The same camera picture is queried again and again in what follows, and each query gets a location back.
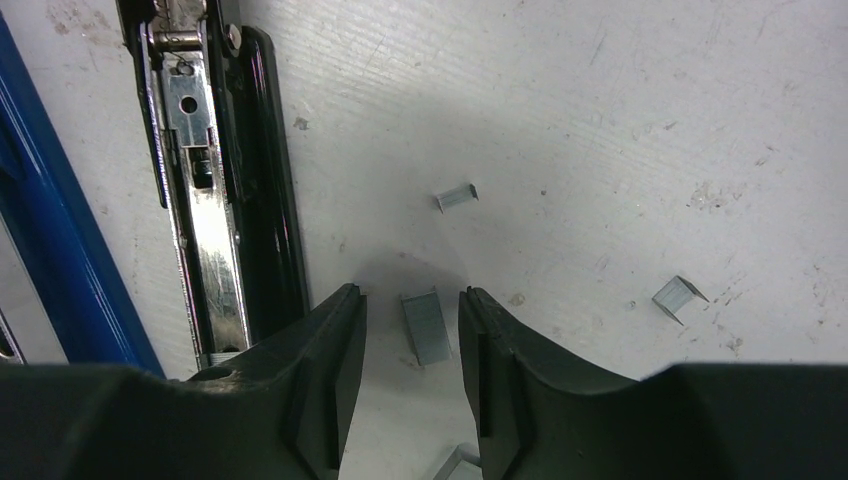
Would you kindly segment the staple strip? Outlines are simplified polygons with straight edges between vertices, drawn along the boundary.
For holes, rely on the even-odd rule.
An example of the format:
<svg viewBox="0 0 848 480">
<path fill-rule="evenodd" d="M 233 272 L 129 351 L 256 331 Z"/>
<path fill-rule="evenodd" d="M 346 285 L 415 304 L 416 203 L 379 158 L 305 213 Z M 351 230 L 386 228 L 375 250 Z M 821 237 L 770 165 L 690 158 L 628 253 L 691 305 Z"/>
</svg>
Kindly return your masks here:
<svg viewBox="0 0 848 480">
<path fill-rule="evenodd" d="M 482 480 L 478 448 L 470 443 L 457 445 L 433 475 L 434 480 Z"/>
<path fill-rule="evenodd" d="M 451 347 L 435 290 L 401 299 L 417 362 L 426 367 L 451 358 Z"/>
<path fill-rule="evenodd" d="M 710 299 L 691 281 L 675 275 L 652 296 L 652 302 L 666 316 L 680 326 L 684 326 L 677 313 L 695 298 L 710 302 Z"/>
</svg>

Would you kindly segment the black stapler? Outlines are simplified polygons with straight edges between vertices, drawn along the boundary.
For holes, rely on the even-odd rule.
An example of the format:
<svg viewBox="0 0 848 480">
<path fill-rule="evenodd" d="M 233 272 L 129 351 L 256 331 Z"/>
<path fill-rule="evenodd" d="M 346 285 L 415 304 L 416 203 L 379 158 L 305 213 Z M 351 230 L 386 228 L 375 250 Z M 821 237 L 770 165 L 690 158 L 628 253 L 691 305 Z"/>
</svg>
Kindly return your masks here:
<svg viewBox="0 0 848 480">
<path fill-rule="evenodd" d="M 121 1 L 199 368 L 311 308 L 274 44 L 236 1 Z"/>
</svg>

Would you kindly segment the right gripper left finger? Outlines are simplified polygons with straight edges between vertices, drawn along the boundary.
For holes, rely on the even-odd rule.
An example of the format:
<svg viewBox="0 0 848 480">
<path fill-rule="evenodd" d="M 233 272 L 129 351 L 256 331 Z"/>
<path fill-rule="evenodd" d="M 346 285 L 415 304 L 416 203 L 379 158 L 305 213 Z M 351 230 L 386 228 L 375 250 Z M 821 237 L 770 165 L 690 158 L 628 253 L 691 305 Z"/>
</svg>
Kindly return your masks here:
<svg viewBox="0 0 848 480">
<path fill-rule="evenodd" d="M 367 299 L 304 318 L 185 381 L 117 365 L 5 365 L 5 479 L 334 479 L 362 378 Z"/>
</svg>

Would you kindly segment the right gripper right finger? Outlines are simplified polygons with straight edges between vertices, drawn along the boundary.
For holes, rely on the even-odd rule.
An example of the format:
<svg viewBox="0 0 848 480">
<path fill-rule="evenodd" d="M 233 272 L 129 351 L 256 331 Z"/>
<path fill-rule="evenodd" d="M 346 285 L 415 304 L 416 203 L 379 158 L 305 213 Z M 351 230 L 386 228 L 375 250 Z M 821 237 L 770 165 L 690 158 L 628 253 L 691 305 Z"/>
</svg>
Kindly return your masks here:
<svg viewBox="0 0 848 480">
<path fill-rule="evenodd" d="M 682 363 L 642 380 L 459 296 L 466 396 L 487 479 L 843 479 L 843 365 Z"/>
</svg>

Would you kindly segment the blue stapler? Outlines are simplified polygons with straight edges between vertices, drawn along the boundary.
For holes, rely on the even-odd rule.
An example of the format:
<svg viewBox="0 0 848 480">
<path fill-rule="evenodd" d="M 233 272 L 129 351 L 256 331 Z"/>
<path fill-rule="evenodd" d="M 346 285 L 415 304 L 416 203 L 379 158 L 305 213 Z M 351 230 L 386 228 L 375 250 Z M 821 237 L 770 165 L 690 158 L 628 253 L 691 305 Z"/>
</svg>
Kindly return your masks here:
<svg viewBox="0 0 848 480">
<path fill-rule="evenodd" d="M 6 23 L 1 218 L 65 358 L 164 371 Z"/>
</svg>

